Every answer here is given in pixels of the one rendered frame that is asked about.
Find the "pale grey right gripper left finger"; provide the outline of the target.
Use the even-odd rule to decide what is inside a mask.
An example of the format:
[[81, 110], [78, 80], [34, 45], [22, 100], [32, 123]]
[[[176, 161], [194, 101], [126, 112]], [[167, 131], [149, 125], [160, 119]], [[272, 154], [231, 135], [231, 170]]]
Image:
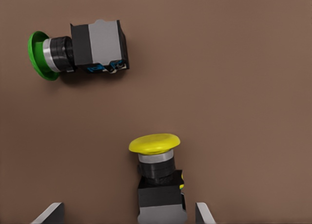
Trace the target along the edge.
[[64, 224], [64, 203], [52, 203], [30, 224]]

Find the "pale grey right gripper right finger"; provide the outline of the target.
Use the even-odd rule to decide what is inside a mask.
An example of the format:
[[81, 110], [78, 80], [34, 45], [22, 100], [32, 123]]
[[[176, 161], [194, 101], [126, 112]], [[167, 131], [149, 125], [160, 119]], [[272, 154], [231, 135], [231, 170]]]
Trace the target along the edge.
[[216, 224], [207, 204], [204, 202], [195, 204], [195, 224]]

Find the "yellow mushroom push-button switch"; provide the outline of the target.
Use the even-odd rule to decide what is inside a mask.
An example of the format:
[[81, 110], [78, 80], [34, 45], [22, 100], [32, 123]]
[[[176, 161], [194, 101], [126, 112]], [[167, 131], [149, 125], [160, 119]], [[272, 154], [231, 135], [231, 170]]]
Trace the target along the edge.
[[129, 144], [138, 154], [138, 224], [185, 224], [187, 212], [182, 171], [176, 169], [174, 148], [178, 136], [158, 133], [139, 137]]

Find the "green mushroom push-button switch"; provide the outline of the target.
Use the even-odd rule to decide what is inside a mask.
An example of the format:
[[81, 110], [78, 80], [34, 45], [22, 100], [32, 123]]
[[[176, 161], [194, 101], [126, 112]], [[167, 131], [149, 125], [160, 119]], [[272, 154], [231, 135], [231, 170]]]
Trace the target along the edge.
[[99, 19], [91, 24], [71, 25], [70, 29], [70, 36], [49, 37], [42, 31], [30, 35], [29, 59], [42, 78], [54, 81], [60, 73], [76, 69], [89, 74], [114, 74], [130, 68], [119, 20]]

